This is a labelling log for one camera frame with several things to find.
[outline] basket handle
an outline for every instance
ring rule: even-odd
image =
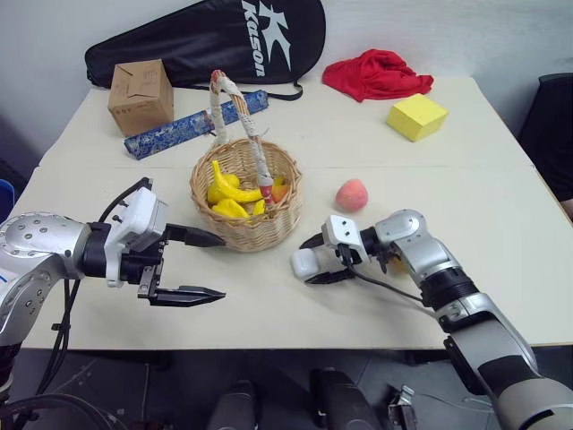
[[[220,92],[224,90],[231,100],[233,100],[236,112],[251,144],[252,155],[255,157],[257,164],[257,177],[261,194],[265,203],[272,204],[272,176],[269,173],[267,160],[265,160],[265,154],[262,151],[261,137],[257,133],[254,122],[251,120],[249,108],[247,107],[246,101],[244,101],[243,94],[236,87],[235,83],[227,78],[220,70],[215,70],[211,74],[209,90],[211,116],[213,118],[213,124],[215,125],[215,132],[217,133],[217,137],[212,143],[212,148],[216,148],[228,142],[227,129],[223,121],[223,109],[220,101]]]

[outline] blue patterned tube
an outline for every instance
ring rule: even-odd
[[[244,99],[247,102],[249,112],[252,114],[269,107],[267,92],[263,90],[244,94]],[[225,124],[238,121],[239,116],[232,101],[223,103],[221,107]],[[125,139],[124,145],[127,151],[136,159],[144,159],[149,155],[157,154],[160,151],[189,141],[214,129],[215,125],[207,111],[202,110],[191,116],[177,119],[173,123],[128,137]]]

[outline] white wall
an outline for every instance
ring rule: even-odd
[[[0,0],[0,119],[41,156],[90,87],[86,48],[191,3]],[[395,50],[418,73],[473,75],[514,133],[535,94],[536,78],[573,70],[571,0],[323,4],[327,43],[312,73],[370,47]],[[0,145],[7,144],[0,136]]]

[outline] yellow sponge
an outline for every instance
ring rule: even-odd
[[[422,94],[415,94],[396,103],[386,122],[412,142],[438,131],[448,110]]]

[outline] peach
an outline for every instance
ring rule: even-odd
[[[273,185],[272,186],[272,200],[278,203],[285,198],[288,193],[288,185]]]
[[[350,179],[340,187],[335,201],[345,211],[359,211],[368,202],[368,192],[359,179]]]

